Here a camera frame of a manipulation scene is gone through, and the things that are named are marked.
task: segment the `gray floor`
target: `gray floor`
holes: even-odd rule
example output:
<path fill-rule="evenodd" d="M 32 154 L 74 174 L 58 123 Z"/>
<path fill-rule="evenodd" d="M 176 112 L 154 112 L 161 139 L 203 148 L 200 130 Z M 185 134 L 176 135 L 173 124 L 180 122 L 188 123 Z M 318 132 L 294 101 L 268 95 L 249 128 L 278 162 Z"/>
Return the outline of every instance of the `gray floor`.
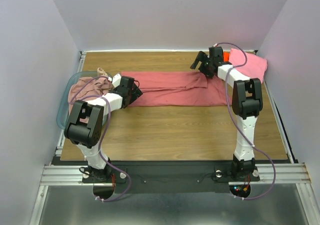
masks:
<path fill-rule="evenodd" d="M 252 186 L 252 196 L 269 185 Z M 50 187 L 41 225 L 307 225 L 294 184 L 253 201 L 223 193 L 129 194 L 95 201 L 92 187 Z"/>

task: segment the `wooden table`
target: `wooden table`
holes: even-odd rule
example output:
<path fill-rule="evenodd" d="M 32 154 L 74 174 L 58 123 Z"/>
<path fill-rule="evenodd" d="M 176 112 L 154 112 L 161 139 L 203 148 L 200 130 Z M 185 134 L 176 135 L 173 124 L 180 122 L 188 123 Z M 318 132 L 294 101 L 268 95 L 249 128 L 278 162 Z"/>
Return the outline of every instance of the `wooden table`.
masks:
<path fill-rule="evenodd" d="M 190 71 L 196 52 L 89 52 L 83 71 Z M 265 86 L 254 144 L 272 159 L 286 160 Z M 226 106 L 127 107 L 113 111 L 102 148 L 113 161 L 231 160 L 237 132 Z M 255 152 L 257 160 L 266 157 Z M 61 160 L 83 161 L 68 139 Z"/>

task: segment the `gray wall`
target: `gray wall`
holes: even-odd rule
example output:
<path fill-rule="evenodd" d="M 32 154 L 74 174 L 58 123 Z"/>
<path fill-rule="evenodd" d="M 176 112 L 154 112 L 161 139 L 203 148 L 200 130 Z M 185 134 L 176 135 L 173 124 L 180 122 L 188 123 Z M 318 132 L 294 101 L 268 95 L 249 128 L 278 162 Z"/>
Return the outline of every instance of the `gray wall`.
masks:
<path fill-rule="evenodd" d="M 29 224 L 79 52 L 52 0 L 0 0 L 0 223 Z"/>
<path fill-rule="evenodd" d="M 259 55 L 265 80 L 284 122 L 293 153 L 305 162 L 320 203 L 320 0 L 287 0 Z"/>
<path fill-rule="evenodd" d="M 258 49 L 286 0 L 53 0 L 80 50 Z"/>

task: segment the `crumpled brown towel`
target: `crumpled brown towel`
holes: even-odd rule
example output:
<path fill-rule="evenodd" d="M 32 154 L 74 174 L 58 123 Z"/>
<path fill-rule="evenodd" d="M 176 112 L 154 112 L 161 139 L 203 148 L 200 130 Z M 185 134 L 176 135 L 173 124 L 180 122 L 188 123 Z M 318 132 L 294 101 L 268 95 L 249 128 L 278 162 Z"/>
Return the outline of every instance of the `crumpled brown towel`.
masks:
<path fill-rule="evenodd" d="M 107 73 L 100 67 L 97 70 L 97 75 L 106 76 L 106 77 L 108 76 Z M 91 79 L 92 77 L 81 77 L 76 84 L 71 86 L 68 94 L 69 113 L 71 112 L 71 109 L 73 107 L 73 104 L 70 104 L 71 99 Z M 108 81 L 108 79 L 104 77 L 100 77 L 96 80 L 91 81 L 87 86 L 85 86 L 85 88 L 82 89 L 81 92 L 79 92 L 79 94 L 73 99 L 72 102 L 75 102 L 77 100 L 82 100 L 84 97 L 87 97 L 87 96 L 103 96 L 103 95 L 106 95 L 111 89 L 113 89 L 112 82 Z M 90 101 L 93 99 L 95 98 L 89 97 L 84 99 L 84 101 Z M 81 119 L 81 122 L 87 123 L 88 119 Z"/>

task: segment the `laundry basket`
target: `laundry basket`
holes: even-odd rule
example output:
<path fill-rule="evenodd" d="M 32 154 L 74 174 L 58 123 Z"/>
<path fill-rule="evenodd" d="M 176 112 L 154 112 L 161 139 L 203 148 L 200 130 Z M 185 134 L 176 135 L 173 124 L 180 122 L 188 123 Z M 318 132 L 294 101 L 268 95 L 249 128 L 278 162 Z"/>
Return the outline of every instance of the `laundry basket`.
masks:
<path fill-rule="evenodd" d="M 74 74 L 70 79 L 68 84 L 66 85 L 66 88 L 64 90 L 60 107 L 58 110 L 58 114 L 56 116 L 56 124 L 59 126 L 61 129 L 65 129 L 68 117 L 69 117 L 69 104 L 68 104 L 68 94 L 70 91 L 70 88 L 72 85 L 76 84 L 80 78 L 83 77 L 92 77 L 95 78 L 97 77 L 97 71 L 81 71 L 76 74 Z M 103 124 L 106 122 L 107 116 L 103 117 Z"/>

